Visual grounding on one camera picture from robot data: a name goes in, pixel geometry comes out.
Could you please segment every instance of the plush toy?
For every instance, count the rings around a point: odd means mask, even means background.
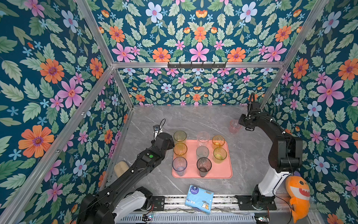
[[[293,222],[303,219],[307,216],[310,208],[310,188],[307,182],[295,172],[294,176],[286,178],[286,190],[291,196],[290,204],[293,205],[292,210]]]

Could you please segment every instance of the floral wall panel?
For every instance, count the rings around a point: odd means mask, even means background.
[[[254,92],[261,101],[277,73],[273,68],[124,68],[119,72],[133,104],[238,105]]]
[[[22,221],[67,224],[76,219],[82,199],[99,191],[127,113],[111,77],[21,214]]]
[[[304,142],[301,175],[329,224],[358,219],[357,1],[334,1],[266,107]]]
[[[108,0],[89,5],[119,62],[255,62],[283,60],[314,3]],[[300,52],[306,53],[306,45]]]
[[[73,1],[2,1],[0,27],[1,213],[106,65]]]

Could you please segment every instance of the metal bar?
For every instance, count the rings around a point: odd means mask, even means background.
[[[103,39],[103,36],[100,32],[100,29],[97,25],[97,21],[95,17],[92,14],[92,11],[88,5],[88,2],[86,0],[76,0],[76,3],[78,5],[78,8],[80,9],[89,30],[91,31],[93,38],[95,39],[98,47],[100,48],[100,51],[108,65],[110,67],[112,63],[114,62],[113,57],[111,55],[110,50],[107,47],[107,44],[105,40]]]
[[[89,110],[93,101],[98,96],[98,93],[102,90],[103,85],[109,79],[110,75],[112,74],[112,70],[112,67],[107,68],[106,71],[102,74],[101,78],[93,86],[87,97],[77,108],[74,115],[62,129],[48,151],[44,154],[32,173],[26,179],[18,194],[14,197],[10,205],[8,205],[3,211],[0,216],[0,223],[13,224],[19,214],[27,206],[35,191],[38,189],[38,186],[45,178],[46,173],[51,169],[61,150],[67,144],[67,141],[78,127],[84,113]]]
[[[221,68],[282,68],[284,63],[281,61],[276,62],[114,62],[114,68],[168,68],[177,66],[177,68],[210,68],[217,67],[216,65],[223,65]]]
[[[124,101],[126,102],[128,108],[132,110],[133,102],[132,102],[131,98],[129,97],[128,90],[127,90],[126,86],[124,85],[124,81],[121,78],[121,75],[119,74],[118,69],[116,69],[115,72],[113,73],[113,77],[114,77],[116,83],[118,84],[119,90],[122,93],[122,96],[123,96]]]
[[[260,108],[261,109],[264,108],[265,104],[267,103],[267,101],[271,97],[272,93],[276,89],[276,86],[280,82],[282,76],[287,71],[287,69],[288,69],[290,63],[292,62],[292,60],[295,58],[298,50],[300,49],[301,45],[305,41],[308,33],[312,29],[313,25],[317,21],[317,18],[319,16],[319,14],[322,12],[322,10],[324,9],[324,7],[328,3],[328,1],[329,0],[317,0],[316,1],[315,5],[313,6],[312,11],[308,15],[305,23],[303,24],[300,33],[298,34],[296,40],[292,44],[292,47],[290,48],[289,52],[287,53],[287,55],[285,57],[284,66],[281,69],[279,69],[279,71],[277,72],[275,78],[272,80],[271,85],[267,89],[267,91],[265,93],[265,96],[263,97],[263,99],[262,99],[262,101],[260,103]]]
[[[133,113],[134,113],[133,110],[129,111],[127,122],[123,126],[121,138],[119,139],[119,142],[117,142],[117,145],[114,148],[114,154],[108,164],[107,172],[106,172],[105,177],[103,178],[103,181],[102,181],[103,184],[100,187],[100,191],[106,187],[107,180],[112,179],[113,172],[114,172],[114,166],[119,162],[118,161],[119,160],[119,152],[121,151],[122,145],[124,143],[124,139],[126,138],[126,135],[128,133],[129,124],[131,123]]]

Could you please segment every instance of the wet wipes package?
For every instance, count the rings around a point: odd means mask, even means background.
[[[190,185],[185,205],[210,214],[213,197],[213,192]]]

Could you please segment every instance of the clear cup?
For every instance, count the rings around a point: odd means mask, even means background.
[[[197,168],[199,170],[199,175],[201,177],[205,177],[206,174],[210,171],[211,165],[212,165],[211,161],[206,157],[202,157],[198,159]]]
[[[174,154],[176,156],[184,156],[188,151],[188,147],[186,144],[184,143],[178,143],[174,146]]]
[[[213,142],[213,149],[215,149],[217,147],[223,146],[225,144],[225,139],[221,135],[216,135],[213,137],[212,142]]]
[[[210,134],[207,132],[199,132],[197,134],[198,146],[208,146]]]
[[[185,133],[185,131],[176,131],[173,137],[174,137],[174,144],[177,143],[186,144],[187,142],[187,134]]]
[[[209,149],[206,146],[199,146],[197,148],[197,159],[209,156]]]
[[[234,119],[230,121],[229,132],[231,134],[236,134],[241,128],[241,124],[239,124],[239,120]]]
[[[214,162],[215,163],[221,163],[222,161],[224,161],[224,159],[226,159],[227,157],[227,152],[225,149],[218,147],[216,149],[214,149]]]
[[[179,156],[173,160],[172,166],[179,176],[183,176],[185,173],[185,169],[188,166],[188,162],[184,157]]]

